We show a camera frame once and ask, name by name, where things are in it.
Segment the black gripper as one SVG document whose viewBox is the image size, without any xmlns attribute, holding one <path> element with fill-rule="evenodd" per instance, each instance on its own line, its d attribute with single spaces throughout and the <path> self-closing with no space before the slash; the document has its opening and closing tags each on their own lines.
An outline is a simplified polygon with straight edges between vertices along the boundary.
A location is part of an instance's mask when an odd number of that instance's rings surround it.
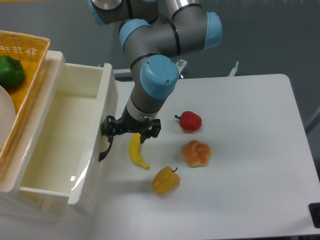
<svg viewBox="0 0 320 240">
<path fill-rule="evenodd" d="M 123 111 L 118 120 L 112 115 L 107 115 L 100 127 L 101 135 L 107 137 L 108 142 L 116 135 L 140 133 L 140 143 L 143 144 L 147 139 L 157 138 L 160 131 L 160 119 L 150 120 L 148 116 L 143 116 L 141 120 L 137 120 L 128 111 Z"/>
</svg>

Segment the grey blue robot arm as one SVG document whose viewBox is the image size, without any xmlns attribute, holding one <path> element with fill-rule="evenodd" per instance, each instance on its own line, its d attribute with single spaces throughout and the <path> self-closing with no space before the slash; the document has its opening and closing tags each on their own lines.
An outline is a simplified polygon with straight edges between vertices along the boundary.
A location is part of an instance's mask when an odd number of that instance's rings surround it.
<svg viewBox="0 0 320 240">
<path fill-rule="evenodd" d="M 217 46 L 223 36 L 215 12 L 204 10 L 199 0 L 167 0 L 169 14 L 159 12 L 157 0 L 91 0 L 99 24 L 120 22 L 119 40 L 134 80 L 122 116 L 107 116 L 101 134 L 139 133 L 141 141 L 158 136 L 156 118 L 179 78 L 173 57 Z"/>
</svg>

